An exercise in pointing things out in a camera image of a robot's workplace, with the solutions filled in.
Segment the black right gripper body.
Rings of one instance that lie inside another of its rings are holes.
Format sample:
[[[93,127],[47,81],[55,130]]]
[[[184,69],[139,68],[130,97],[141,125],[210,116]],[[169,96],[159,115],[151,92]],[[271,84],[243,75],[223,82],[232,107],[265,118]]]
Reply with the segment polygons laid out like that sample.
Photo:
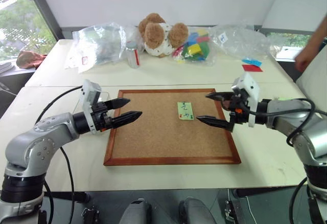
[[[222,93],[221,106],[225,111],[229,112],[229,122],[225,127],[226,130],[232,132],[235,124],[248,122],[249,113],[241,107],[241,104],[244,104],[242,99],[233,92]]]

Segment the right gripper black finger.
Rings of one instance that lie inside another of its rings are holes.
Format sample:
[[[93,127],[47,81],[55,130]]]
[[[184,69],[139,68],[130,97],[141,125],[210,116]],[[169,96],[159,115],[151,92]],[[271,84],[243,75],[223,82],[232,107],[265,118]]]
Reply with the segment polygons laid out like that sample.
[[[227,102],[232,99],[232,92],[213,92],[205,97],[215,101]]]
[[[227,131],[232,132],[233,131],[233,127],[234,124],[231,122],[228,122],[226,120],[221,120],[221,119],[217,119],[216,117],[212,117],[212,116],[197,116],[196,117],[200,122],[205,123],[209,126],[212,127],[218,127],[218,128],[223,128]]]

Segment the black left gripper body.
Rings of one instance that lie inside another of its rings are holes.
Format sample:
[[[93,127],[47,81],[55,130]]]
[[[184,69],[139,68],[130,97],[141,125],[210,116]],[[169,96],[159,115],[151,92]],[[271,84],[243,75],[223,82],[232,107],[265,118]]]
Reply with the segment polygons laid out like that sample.
[[[96,131],[106,131],[112,128],[112,117],[107,115],[107,112],[111,109],[111,101],[102,101],[91,106],[91,118]]]

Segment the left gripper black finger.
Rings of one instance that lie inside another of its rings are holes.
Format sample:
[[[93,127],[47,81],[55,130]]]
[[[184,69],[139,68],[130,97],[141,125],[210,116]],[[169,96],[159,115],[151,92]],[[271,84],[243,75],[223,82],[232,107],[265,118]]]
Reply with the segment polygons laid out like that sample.
[[[116,98],[116,99],[108,100],[108,101],[104,102],[104,106],[105,106],[104,109],[106,111],[115,110],[115,109],[125,106],[129,102],[130,102],[130,99],[128,99],[128,98]]]
[[[143,114],[142,111],[129,111],[111,119],[111,128],[119,128],[134,122]]]

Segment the person's bare hand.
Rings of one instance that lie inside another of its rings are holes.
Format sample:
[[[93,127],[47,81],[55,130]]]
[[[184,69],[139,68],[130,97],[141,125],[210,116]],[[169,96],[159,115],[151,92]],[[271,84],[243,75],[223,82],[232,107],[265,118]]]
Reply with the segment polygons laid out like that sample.
[[[303,72],[315,57],[315,51],[312,48],[303,48],[295,57],[295,67],[298,71]]]

